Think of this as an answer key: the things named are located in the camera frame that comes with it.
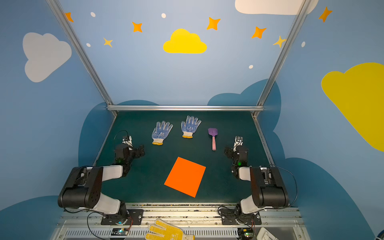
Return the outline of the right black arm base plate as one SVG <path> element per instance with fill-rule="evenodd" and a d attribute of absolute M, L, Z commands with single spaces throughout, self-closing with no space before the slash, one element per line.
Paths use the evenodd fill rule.
<path fill-rule="evenodd" d="M 262 220 L 259 213 L 256 214 L 235 214 L 234 209 L 219 208 L 218 214 L 221 217 L 222 225 L 261 225 Z"/>

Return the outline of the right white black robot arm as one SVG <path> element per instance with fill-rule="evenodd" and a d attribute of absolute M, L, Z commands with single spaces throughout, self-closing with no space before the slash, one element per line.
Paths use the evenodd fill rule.
<path fill-rule="evenodd" d="M 248 166 L 248 151 L 244 146 L 224 150 L 225 156 L 232 160 L 231 172 L 235 178 L 251 183 L 251 195 L 240 200 L 235 214 L 249 215 L 289 207 L 289 194 L 278 168 Z"/>

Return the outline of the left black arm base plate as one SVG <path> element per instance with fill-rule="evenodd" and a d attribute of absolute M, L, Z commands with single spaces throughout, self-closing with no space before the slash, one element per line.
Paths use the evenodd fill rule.
<path fill-rule="evenodd" d="M 104 215 L 101 220 L 102 226 L 130 226 L 141 225 L 144 210 L 128 209 L 125 212 L 114 215 Z"/>

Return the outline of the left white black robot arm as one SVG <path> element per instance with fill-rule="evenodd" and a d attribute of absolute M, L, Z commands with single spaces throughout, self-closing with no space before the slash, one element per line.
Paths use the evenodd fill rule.
<path fill-rule="evenodd" d="M 59 194 L 59 207 L 100 213 L 103 215 L 102 225 L 140 225 L 144 211 L 128 210 L 124 201 L 104 195 L 102 184 L 126 177 L 133 160 L 144 155 L 143 145 L 134 148 L 129 143 L 123 143 L 115 147 L 114 164 L 73 168 Z"/>

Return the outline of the orange square paper sheet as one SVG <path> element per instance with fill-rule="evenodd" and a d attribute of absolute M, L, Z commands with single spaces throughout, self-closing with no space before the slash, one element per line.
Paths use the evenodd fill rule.
<path fill-rule="evenodd" d="M 195 198 L 206 167 L 178 157 L 164 185 Z"/>

